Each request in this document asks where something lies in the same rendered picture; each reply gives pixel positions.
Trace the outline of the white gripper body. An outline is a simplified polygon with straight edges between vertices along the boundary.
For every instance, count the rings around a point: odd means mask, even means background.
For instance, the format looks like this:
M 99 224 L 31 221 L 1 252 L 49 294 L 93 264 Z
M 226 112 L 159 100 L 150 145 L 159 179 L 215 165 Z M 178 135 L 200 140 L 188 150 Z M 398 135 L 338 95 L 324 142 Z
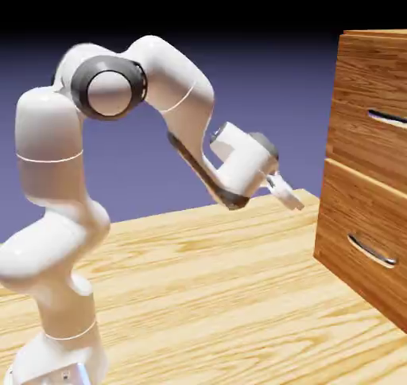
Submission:
M 280 174 L 270 174 L 266 177 L 267 187 L 286 208 L 290 210 L 302 210 L 304 204 L 295 195 L 292 187 Z

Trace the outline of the wooden cabinet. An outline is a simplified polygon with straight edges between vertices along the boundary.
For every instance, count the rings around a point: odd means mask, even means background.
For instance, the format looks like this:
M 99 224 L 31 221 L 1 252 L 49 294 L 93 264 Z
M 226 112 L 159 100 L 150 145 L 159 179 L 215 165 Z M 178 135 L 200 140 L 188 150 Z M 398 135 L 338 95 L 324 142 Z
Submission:
M 314 255 L 407 333 L 407 29 L 339 38 Z

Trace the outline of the small wooden drawer front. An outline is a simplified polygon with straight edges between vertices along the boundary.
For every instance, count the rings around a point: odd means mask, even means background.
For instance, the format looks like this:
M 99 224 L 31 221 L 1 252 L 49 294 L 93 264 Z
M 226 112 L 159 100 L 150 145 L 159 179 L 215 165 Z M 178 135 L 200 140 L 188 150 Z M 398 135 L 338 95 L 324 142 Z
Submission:
M 377 264 L 348 234 L 398 264 Z M 327 159 L 314 256 L 407 333 L 407 195 Z

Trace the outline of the large wooden drawer front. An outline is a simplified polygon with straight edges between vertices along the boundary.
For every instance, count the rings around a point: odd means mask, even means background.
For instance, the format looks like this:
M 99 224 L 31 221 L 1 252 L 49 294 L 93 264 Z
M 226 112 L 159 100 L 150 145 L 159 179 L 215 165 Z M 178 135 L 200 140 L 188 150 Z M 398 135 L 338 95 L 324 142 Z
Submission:
M 350 30 L 339 38 L 327 156 L 407 194 L 407 29 Z

